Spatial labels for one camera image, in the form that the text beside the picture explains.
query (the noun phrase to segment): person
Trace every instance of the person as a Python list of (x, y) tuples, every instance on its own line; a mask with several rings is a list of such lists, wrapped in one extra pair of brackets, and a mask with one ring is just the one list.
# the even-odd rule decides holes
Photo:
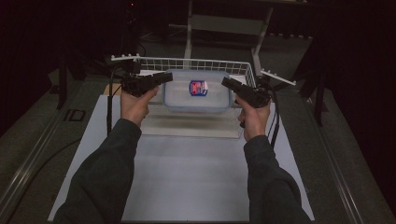
[[(53, 223), (120, 223), (134, 179), (134, 156), (141, 122), (158, 87), (140, 98), (123, 91), (120, 119), (109, 136), (78, 168)], [(236, 96), (245, 122), (250, 223), (310, 223), (291, 175), (279, 167), (265, 135), (270, 106), (253, 108)]]

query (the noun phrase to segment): floor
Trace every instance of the floor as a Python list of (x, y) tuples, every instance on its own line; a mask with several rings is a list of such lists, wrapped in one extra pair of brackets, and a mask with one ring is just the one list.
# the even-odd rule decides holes
[[(167, 42), (141, 42), (142, 54), (182, 58), (184, 32), (174, 32)], [(249, 62), (250, 38), (238, 44), (193, 36), (192, 58)], [(260, 59), (265, 69), (284, 78), (293, 75), (310, 39), (267, 36)], [(57, 71), (49, 74), (56, 80)], [(85, 81), (69, 78), (68, 100), (56, 110), (57, 95), (46, 93), (0, 139), (0, 223), (46, 223), (68, 166), (78, 147), (96, 100), (107, 84), (105, 77), (89, 73)], [(396, 223), (371, 176), (359, 146), (332, 93), (325, 91), (323, 127), (313, 118), (314, 98), (302, 98), (304, 84), (278, 92), (281, 117), (297, 161), (316, 220), (313, 223)], [(70, 112), (85, 111), (81, 121)]]

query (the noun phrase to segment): gray long-sleeve shirt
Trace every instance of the gray long-sleeve shirt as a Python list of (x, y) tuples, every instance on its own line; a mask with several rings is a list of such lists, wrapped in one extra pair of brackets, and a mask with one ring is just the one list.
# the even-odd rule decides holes
[[(119, 119), (74, 174), (66, 201), (53, 222), (120, 223), (134, 179), (140, 136), (138, 126)], [(279, 167), (267, 137), (251, 139), (244, 150), (250, 223), (310, 223), (301, 207), (300, 191), (294, 179)]]

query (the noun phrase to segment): label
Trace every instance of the label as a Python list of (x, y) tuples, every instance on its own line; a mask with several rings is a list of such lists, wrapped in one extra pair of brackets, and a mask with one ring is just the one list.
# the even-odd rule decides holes
[(189, 90), (191, 96), (206, 96), (207, 83), (204, 80), (193, 80), (190, 82)]

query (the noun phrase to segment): dark background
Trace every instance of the dark background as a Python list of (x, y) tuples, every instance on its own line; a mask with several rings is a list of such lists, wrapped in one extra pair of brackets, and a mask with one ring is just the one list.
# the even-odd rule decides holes
[[(130, 3), (123, 0), (3, 1), (0, 135), (51, 88), (47, 75), (58, 67), (61, 53), (68, 52), (69, 69), (75, 78), (83, 79), (84, 65), (102, 62), (103, 55), (136, 52), (142, 24), (164, 39), (168, 23), (186, 24), (187, 1), (133, 2), (128, 14), (126, 8)], [(334, 1), (310, 2), (333, 2), (333, 6), (338, 6)], [(213, 7), (220, 14), (231, 13), (230, 16), (236, 17), (261, 17), (263, 11), (247, 7), (230, 12), (226, 6), (214, 4)], [(209, 9), (197, 8), (203, 12)], [(395, 1), (378, 0), (349, 1), (337, 9), (325, 10), (277, 7), (268, 30), (285, 38), (314, 37), (296, 76), (312, 71), (325, 74), (326, 87), (332, 90), (394, 214), (395, 10)], [(312, 76), (306, 78), (317, 80)]]

